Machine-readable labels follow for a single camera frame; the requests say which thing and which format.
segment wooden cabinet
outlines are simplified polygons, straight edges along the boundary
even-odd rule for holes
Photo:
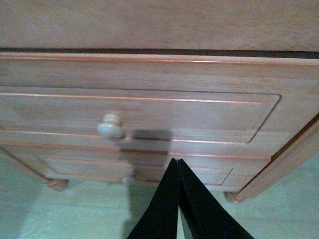
[[[156,184],[183,158],[242,200],[318,151],[317,3],[52,4],[0,16],[1,156],[36,179]]]
[[[183,158],[207,187],[238,192],[319,109],[316,59],[1,58],[2,149],[48,179],[156,184],[171,158]],[[121,140],[99,135],[107,114]]]

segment wood grain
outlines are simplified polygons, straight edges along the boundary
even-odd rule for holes
[[[319,114],[275,154],[267,167],[236,194],[238,199],[256,197],[306,162],[319,150]]]
[[[249,143],[278,95],[0,87],[7,131],[98,136],[106,114],[130,138]]]
[[[317,1],[2,0],[0,47],[318,51]]]
[[[243,187],[268,159],[169,155],[167,152],[78,149],[7,145],[5,149],[50,178],[86,179],[120,183],[133,175],[140,183],[158,183],[172,157],[183,158],[205,185]]]
[[[257,135],[244,147],[172,142],[172,152],[178,153],[269,158],[301,130],[319,108],[319,60],[316,59],[49,53],[2,53],[1,57],[1,85],[281,96]],[[0,134],[2,143],[119,147],[91,136],[3,131]],[[130,139],[124,140],[121,147],[161,151],[166,143]]]

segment round wooden foot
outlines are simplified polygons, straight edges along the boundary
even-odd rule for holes
[[[224,196],[228,203],[233,204],[241,204],[245,200],[244,198],[238,198],[237,194],[233,192],[224,192]]]
[[[53,189],[57,192],[62,192],[68,187],[68,180],[66,179],[51,179],[50,182],[46,183],[48,188]]]

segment light green floor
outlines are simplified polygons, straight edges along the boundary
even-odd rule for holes
[[[125,239],[155,191],[71,181],[57,193],[3,160],[0,181],[0,239]],[[319,154],[242,205],[227,204],[222,193],[213,195],[256,239],[317,239]]]

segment round knob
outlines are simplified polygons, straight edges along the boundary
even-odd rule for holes
[[[100,136],[106,139],[123,139],[124,130],[121,128],[121,121],[115,115],[106,115],[103,123],[98,125]]]
[[[122,183],[124,183],[126,185],[130,185],[130,186],[137,185],[137,181],[133,177],[125,177],[125,178],[123,178],[122,179]]]

